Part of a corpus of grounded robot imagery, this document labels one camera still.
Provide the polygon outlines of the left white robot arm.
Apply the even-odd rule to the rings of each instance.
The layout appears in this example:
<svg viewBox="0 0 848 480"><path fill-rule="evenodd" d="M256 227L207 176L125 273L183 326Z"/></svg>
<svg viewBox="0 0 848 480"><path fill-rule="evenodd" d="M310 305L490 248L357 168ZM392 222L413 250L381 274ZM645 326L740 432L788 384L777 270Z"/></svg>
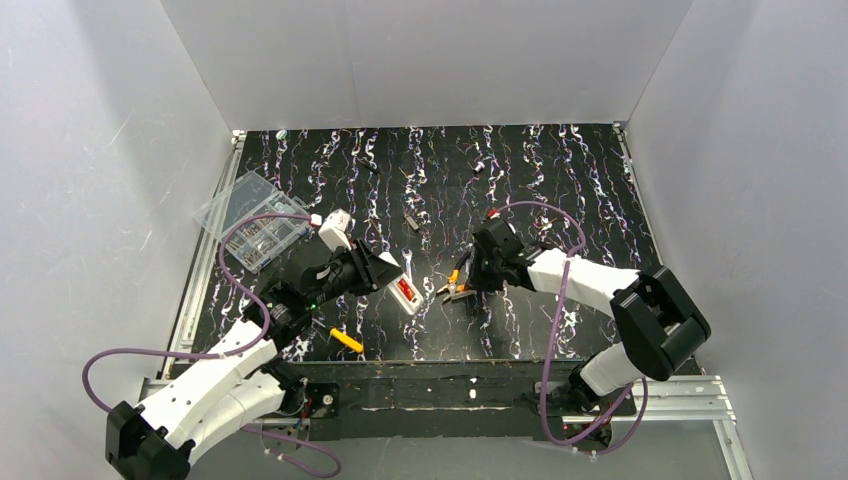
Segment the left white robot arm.
<svg viewBox="0 0 848 480"><path fill-rule="evenodd" d="M386 290L414 314L422 296L388 252L362 241L332 242L319 266L281 272L245 317L164 388L107 415L105 458L124 479L184 479L212 447L271 413L303 418L333 409L327 384L313 384L281 350L313 326L316 310L345 294Z"/></svg>

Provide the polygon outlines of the yellow black pliers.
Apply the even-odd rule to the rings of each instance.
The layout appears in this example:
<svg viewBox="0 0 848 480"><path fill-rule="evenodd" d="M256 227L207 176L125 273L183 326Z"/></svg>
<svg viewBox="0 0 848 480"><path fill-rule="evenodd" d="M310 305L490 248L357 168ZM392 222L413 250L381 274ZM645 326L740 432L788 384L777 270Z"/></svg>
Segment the yellow black pliers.
<svg viewBox="0 0 848 480"><path fill-rule="evenodd" d="M436 296L441 299L443 308L451 303L479 295L479 292L473 286L461 281L461 275L471 256L471 251L464 252L454 264L446 283L436 291Z"/></svg>

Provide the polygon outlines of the white remote control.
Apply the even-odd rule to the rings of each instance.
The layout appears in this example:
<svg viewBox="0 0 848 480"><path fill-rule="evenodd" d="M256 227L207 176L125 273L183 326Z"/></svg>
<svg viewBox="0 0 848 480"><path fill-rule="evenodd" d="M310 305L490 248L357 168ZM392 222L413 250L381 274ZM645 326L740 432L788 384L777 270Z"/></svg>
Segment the white remote control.
<svg viewBox="0 0 848 480"><path fill-rule="evenodd" d="M382 287L392 295L407 315L415 315L423 305L423 296L411 277L390 252L381 252L378 258L387 264L386 271L379 276Z"/></svg>

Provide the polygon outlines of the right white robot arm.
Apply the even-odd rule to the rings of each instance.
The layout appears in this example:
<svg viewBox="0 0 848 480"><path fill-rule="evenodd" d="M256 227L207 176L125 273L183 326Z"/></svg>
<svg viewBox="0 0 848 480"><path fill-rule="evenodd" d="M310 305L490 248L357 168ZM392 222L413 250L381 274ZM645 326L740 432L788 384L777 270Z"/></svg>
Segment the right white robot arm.
<svg viewBox="0 0 848 480"><path fill-rule="evenodd" d="M473 233L469 284L557 294L610 317L619 340L575 369L567 399L585 408L641 378L671 377L711 336L711 327L674 273L616 268L541 242L526 243L501 218Z"/></svg>

